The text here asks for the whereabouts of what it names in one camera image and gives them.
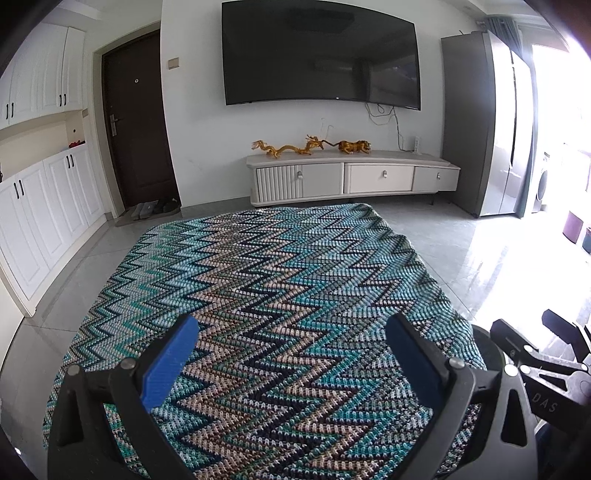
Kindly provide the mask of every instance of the gray refrigerator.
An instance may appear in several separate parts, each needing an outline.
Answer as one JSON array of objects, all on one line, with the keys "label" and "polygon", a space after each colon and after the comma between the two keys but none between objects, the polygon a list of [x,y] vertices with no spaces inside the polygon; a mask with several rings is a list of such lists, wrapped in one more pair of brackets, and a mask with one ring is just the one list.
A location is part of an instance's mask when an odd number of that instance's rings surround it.
[{"label": "gray refrigerator", "polygon": [[442,38],[441,47],[442,157],[462,169],[453,201],[476,217],[515,213],[531,151],[530,69],[491,32]]}]

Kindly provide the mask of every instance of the washing machine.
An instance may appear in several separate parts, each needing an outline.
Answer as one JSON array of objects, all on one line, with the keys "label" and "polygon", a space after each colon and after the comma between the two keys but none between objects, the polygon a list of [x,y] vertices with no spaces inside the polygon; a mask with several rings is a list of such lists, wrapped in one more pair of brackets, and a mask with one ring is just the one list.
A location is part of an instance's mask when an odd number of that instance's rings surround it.
[{"label": "washing machine", "polygon": [[548,187],[548,167],[550,165],[550,155],[547,152],[544,152],[544,157],[542,159],[542,165],[538,170],[538,184],[537,190],[535,191],[535,199],[534,199],[534,208],[533,212],[539,212],[543,209],[544,203],[544,195],[546,194],[546,188]]}]

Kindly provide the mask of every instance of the light switch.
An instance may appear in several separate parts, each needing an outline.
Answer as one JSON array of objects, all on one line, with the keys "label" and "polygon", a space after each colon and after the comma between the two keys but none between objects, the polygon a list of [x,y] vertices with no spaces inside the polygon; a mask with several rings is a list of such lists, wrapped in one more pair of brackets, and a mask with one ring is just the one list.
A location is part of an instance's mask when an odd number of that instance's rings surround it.
[{"label": "light switch", "polygon": [[178,64],[178,57],[176,57],[175,59],[170,59],[168,61],[168,69],[172,70],[172,69],[177,69],[179,67]]}]

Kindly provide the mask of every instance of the screw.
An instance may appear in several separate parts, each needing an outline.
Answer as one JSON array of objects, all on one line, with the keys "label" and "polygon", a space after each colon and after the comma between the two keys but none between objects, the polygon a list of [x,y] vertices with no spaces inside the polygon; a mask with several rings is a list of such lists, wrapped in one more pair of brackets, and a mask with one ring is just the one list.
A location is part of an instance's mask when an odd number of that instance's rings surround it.
[{"label": "screw", "polygon": [[510,377],[516,377],[519,371],[515,365],[505,365],[505,373]]},{"label": "screw", "polygon": [[449,359],[449,366],[455,368],[456,370],[461,370],[466,366],[466,363],[461,358],[453,356]]},{"label": "screw", "polygon": [[80,373],[80,365],[70,365],[67,370],[68,375],[71,377]]},{"label": "screw", "polygon": [[124,358],[119,364],[123,370],[133,370],[135,368],[135,358],[127,357]]}]

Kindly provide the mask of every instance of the television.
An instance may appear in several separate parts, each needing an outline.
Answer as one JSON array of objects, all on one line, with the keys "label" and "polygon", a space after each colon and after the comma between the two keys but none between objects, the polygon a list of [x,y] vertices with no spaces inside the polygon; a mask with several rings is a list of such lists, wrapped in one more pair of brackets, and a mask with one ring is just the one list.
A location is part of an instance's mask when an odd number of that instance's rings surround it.
[{"label": "television", "polygon": [[336,99],[421,109],[414,24],[318,0],[222,3],[226,104]]}]

